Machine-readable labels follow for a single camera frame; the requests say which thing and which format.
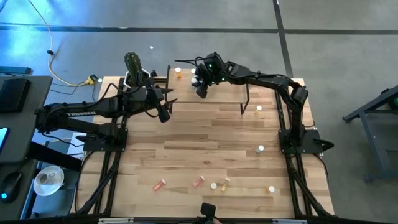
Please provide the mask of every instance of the wooden table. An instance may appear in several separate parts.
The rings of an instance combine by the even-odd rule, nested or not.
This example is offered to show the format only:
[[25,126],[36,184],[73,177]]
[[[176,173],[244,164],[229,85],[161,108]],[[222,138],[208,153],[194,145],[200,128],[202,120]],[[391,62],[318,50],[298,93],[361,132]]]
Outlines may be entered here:
[[[119,83],[119,78],[104,77],[100,96],[108,83]],[[302,79],[295,80],[303,84]],[[249,92],[251,101],[243,115],[236,105],[176,103],[172,118],[164,124],[145,113],[130,118],[112,216],[195,217],[200,215],[201,203],[208,202],[217,206],[216,216],[221,218],[293,218],[285,157],[277,137],[274,91],[250,86]],[[113,88],[108,92],[108,96],[115,94]],[[256,105],[262,106],[257,114]],[[94,122],[110,119],[96,116]],[[313,124],[308,100],[303,123]],[[260,144],[265,151],[257,154]],[[103,152],[94,153],[83,169],[79,208],[98,185],[103,157]],[[333,213],[322,163],[313,155],[302,157],[309,189]],[[192,183],[201,175],[205,184],[195,189]],[[212,182],[221,186],[225,177],[231,179],[226,192],[220,187],[210,189]],[[154,192],[153,186],[161,179],[167,184]],[[269,186],[275,192],[269,192]],[[297,192],[304,211],[301,190]]]

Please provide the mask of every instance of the black desk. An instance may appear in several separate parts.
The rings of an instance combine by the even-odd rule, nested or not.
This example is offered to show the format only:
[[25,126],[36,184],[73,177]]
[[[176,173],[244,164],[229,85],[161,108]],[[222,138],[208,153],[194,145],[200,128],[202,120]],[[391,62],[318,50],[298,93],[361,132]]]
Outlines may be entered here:
[[36,108],[42,108],[50,90],[52,77],[0,77],[0,86],[7,79],[26,78],[30,80],[30,88],[20,113],[1,113],[0,127],[9,128],[9,134],[0,153],[0,183],[5,176],[14,172],[25,158],[29,158],[21,169],[22,182],[17,199],[9,204],[0,202],[0,220],[18,220],[27,199],[32,179],[36,173],[37,161],[48,162],[67,169],[79,171],[81,160],[54,151],[46,146],[32,142],[35,131]]
[[[18,169],[22,162],[15,164],[1,164],[0,165],[0,183],[11,172]],[[37,167],[37,160],[32,159],[27,161],[20,169],[23,173],[21,180],[21,187],[15,201],[5,204],[0,202],[0,220],[18,220],[21,217],[22,210],[25,205],[27,195],[29,193],[30,185],[34,178]]]
[[0,153],[0,163],[20,162],[25,159],[35,131],[36,108],[44,106],[52,77],[0,77],[0,86],[12,78],[26,78],[31,82],[25,105],[20,113],[0,114],[0,127],[9,128],[9,134]]

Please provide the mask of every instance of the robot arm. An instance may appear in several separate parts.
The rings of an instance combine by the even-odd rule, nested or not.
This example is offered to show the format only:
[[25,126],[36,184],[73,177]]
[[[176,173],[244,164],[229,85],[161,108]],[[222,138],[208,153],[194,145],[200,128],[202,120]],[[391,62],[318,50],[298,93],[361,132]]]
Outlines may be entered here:
[[135,114],[143,113],[151,109],[156,109],[162,123],[170,119],[168,106],[175,100],[170,101],[169,105],[161,105],[164,99],[163,94],[172,90],[162,89],[154,86],[153,79],[147,80],[148,85],[135,87],[128,91],[119,91],[116,96],[99,99],[94,103],[53,103],[43,108],[36,109],[35,127],[39,133],[49,133],[58,129],[66,129],[88,133],[87,137],[80,137],[81,141],[87,140],[116,141],[123,144],[126,138],[125,129],[119,128],[116,123],[94,124],[78,119],[78,116],[100,115],[105,118],[119,118],[125,116],[129,118]]
[[[277,90],[289,110],[292,112],[292,125],[286,135],[286,141],[293,147],[302,145],[305,127],[302,124],[302,111],[308,97],[304,86],[284,75],[267,75],[260,71],[252,72],[247,67],[234,62],[224,62],[216,52],[201,58],[204,63],[199,64],[195,71],[197,94],[206,98],[208,86],[218,85],[221,82],[230,82],[234,85],[252,84]],[[189,62],[189,60],[176,60],[176,62]]]

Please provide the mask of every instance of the computer mouse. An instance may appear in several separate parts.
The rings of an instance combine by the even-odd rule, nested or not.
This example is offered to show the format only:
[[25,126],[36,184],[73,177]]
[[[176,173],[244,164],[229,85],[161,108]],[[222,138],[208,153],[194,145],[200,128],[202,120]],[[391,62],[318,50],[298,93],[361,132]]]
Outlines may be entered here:
[[17,198],[21,179],[22,173],[20,172],[12,172],[4,178],[0,187],[0,200],[2,203],[11,203]]

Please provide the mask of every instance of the white cable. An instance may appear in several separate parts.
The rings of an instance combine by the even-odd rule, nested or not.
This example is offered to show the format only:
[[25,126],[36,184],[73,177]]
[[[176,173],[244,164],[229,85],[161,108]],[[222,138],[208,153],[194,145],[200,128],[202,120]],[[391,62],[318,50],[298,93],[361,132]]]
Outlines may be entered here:
[[[49,25],[47,24],[47,22],[45,21],[44,17],[43,17],[43,16],[41,15],[41,13],[39,12],[39,10],[37,10],[37,8],[35,7],[35,5],[33,5],[32,1],[30,1],[30,0],[28,0],[28,1],[29,1],[29,3],[33,6],[33,8],[36,10],[36,12],[38,13],[38,15],[42,18],[42,20],[43,20],[43,22],[44,22],[44,24],[45,24],[47,30],[49,31],[50,38],[51,38],[50,50],[53,52],[53,50],[52,50],[52,47],[53,47],[53,38],[52,38],[52,33],[51,33],[51,30],[50,30],[50,27],[49,27]],[[70,86],[83,86],[83,85],[86,85],[86,83],[84,83],[84,82],[83,82],[83,84],[72,84],[72,83],[68,83],[68,82],[66,82],[65,80],[63,80],[63,79],[61,79],[60,77],[58,77],[58,76],[55,74],[55,72],[52,70],[52,68],[51,68],[52,61],[53,61],[53,60],[51,60],[51,55],[49,54],[49,60],[48,60],[48,62],[47,62],[47,66],[48,66],[48,68],[49,68],[49,71],[51,72],[51,74],[52,74],[55,78],[57,78],[57,79],[60,80],[61,82],[65,83],[65,84],[67,84],[67,85],[70,85]]]

